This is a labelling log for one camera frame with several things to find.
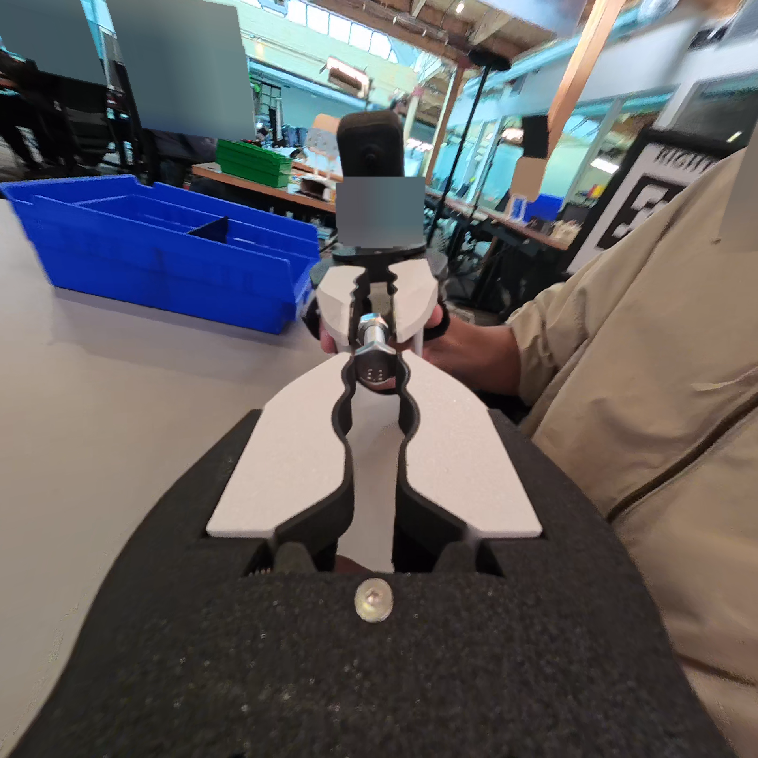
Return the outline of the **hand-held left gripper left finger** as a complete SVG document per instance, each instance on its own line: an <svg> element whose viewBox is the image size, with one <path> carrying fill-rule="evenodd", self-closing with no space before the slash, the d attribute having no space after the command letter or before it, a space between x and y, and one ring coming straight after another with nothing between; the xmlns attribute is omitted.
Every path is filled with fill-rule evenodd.
<svg viewBox="0 0 758 758"><path fill-rule="evenodd" d="M287 384L261 410L210 517L216 538L335 545L354 514L353 357L338 353Z"/></svg>

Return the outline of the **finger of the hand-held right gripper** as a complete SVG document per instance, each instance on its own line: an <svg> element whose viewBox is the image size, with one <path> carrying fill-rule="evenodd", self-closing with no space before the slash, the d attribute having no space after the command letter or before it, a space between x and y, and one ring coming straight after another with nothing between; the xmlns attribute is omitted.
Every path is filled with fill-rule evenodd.
<svg viewBox="0 0 758 758"><path fill-rule="evenodd" d="M380 268L386 297L380 317L380 355L395 358L396 346L410 343L422 355L424 329L438 304L439 285L427 261L399 261Z"/></svg>
<svg viewBox="0 0 758 758"><path fill-rule="evenodd" d="M315 336L330 337L337 353L355 353L358 323L371 312L368 271L359 266L335 266L321 279L315 291L317 317Z"/></svg>

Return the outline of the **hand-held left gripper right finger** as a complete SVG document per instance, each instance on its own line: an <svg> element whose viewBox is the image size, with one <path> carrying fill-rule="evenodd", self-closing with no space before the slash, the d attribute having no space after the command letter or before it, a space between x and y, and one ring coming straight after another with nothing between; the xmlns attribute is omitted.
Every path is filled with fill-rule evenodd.
<svg viewBox="0 0 758 758"><path fill-rule="evenodd" d="M395 532L437 558L453 542L544 534L487 405L412 351L397 360L403 431Z"/></svg>

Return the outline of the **steel hex bolt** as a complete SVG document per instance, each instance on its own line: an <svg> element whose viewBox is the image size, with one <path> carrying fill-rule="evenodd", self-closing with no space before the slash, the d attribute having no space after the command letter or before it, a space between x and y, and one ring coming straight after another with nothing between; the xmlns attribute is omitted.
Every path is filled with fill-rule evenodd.
<svg viewBox="0 0 758 758"><path fill-rule="evenodd" d="M391 389L396 380L397 351L388 345L371 343L356 349L356 379L374 390Z"/></svg>

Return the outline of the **blue bin with black divider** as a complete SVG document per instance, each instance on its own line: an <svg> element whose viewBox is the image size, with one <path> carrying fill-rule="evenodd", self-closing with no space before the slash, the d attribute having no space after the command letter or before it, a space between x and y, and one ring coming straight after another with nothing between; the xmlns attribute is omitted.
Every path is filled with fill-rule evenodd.
<svg viewBox="0 0 758 758"><path fill-rule="evenodd" d="M52 286L279 334L308 299L315 226L134 176L2 183Z"/></svg>

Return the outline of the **person's right hand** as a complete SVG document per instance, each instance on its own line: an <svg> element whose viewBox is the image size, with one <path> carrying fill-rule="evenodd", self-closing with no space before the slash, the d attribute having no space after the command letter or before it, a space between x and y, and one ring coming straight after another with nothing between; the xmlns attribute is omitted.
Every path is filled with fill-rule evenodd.
<svg viewBox="0 0 758 758"><path fill-rule="evenodd" d="M428 362L435 362L454 349L462 328L468 326L454 313L450 313L445 302L438 302L427 319L422 330L422 357Z"/></svg>

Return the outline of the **small background instruction board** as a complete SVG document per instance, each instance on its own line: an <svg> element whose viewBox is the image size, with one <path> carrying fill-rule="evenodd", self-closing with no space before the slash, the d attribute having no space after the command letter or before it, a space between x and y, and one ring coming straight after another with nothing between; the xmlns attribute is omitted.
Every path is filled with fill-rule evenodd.
<svg viewBox="0 0 758 758"><path fill-rule="evenodd" d="M339 158L336 133L340 119L328 114L317 114L306 135L305 151L315 161L324 158L329 165Z"/></svg>

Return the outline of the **wooden side table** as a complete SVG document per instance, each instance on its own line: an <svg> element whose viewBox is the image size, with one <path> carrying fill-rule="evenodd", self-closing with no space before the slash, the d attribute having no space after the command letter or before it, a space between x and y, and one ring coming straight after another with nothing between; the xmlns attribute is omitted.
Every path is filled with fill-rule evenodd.
<svg viewBox="0 0 758 758"><path fill-rule="evenodd" d="M331 201L319 200L300 192L293 191L289 186L277 188L265 184L256 183L244 178L227 174L221 171L216 163L197 164L192 166L192 173L205 179L213 180L217 183L235 186L247 190L256 195L264 195L270 199L272 205L285 205L289 210L292 208L310 208L314 212L321 214L336 214L336 205Z"/></svg>

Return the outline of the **green crate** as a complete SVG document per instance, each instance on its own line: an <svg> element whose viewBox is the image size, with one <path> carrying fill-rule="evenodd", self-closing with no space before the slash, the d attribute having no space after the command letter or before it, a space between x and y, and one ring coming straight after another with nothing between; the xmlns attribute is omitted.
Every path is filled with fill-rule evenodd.
<svg viewBox="0 0 758 758"><path fill-rule="evenodd" d="M252 142L219 139L215 157L224 174L275 189L289 185L291 158Z"/></svg>

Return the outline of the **black floor lamp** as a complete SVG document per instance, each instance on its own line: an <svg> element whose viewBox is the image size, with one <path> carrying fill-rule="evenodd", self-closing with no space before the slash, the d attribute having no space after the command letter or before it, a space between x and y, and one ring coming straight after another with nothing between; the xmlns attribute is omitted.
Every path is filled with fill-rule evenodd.
<svg viewBox="0 0 758 758"><path fill-rule="evenodd" d="M437 201L437 205L434 210L433 218L431 221L431 224L428 228L428 235L426 236L426 242L425 242L425 249L427 250L429 246L431 245L431 242L433 241L433 237L435 234L435 231L437 229L438 222L441 220L441 215L443 212L443 209L445 208L447 196L450 192L451 186L452 186L452 180L454 177L454 174L456 172L457 165L460 162L460 157L462 155L463 148L465 146L465 142L468 137L469 129L471 127L472 121L475 116L476 109L478 108L478 104L480 101L480 98L482 96L482 92L484 90L485 84L487 82L488 76L490 75L490 72L492 70L495 71L508 71L511 66L512 62L510 62L505 56L498 54L493 51L489 51L487 49L483 49L480 47L473 48L469 51L469 61L472 62L475 66L477 66L480 69L480 76L479 76L479 84L477 91L475 93L475 96L471 103L471 108L469 110L469 116L467 118L467 121L465 122L465 126L462 130L462 135L460 138L460 143L457 149L457 152L455 154L455 157L452 162L452 166L450 168L449 176L447 177L447 181L443 187L443 191L441 193L441 196L439 200Z"/></svg>

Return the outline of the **printed tag sign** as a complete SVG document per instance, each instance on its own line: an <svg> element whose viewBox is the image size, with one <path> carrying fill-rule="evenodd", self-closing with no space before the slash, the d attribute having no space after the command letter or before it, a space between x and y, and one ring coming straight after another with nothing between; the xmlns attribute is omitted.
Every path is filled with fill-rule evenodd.
<svg viewBox="0 0 758 758"><path fill-rule="evenodd" d="M742 147L737 141L644 128L558 263L560 280L566 281L626 238L712 166Z"/></svg>

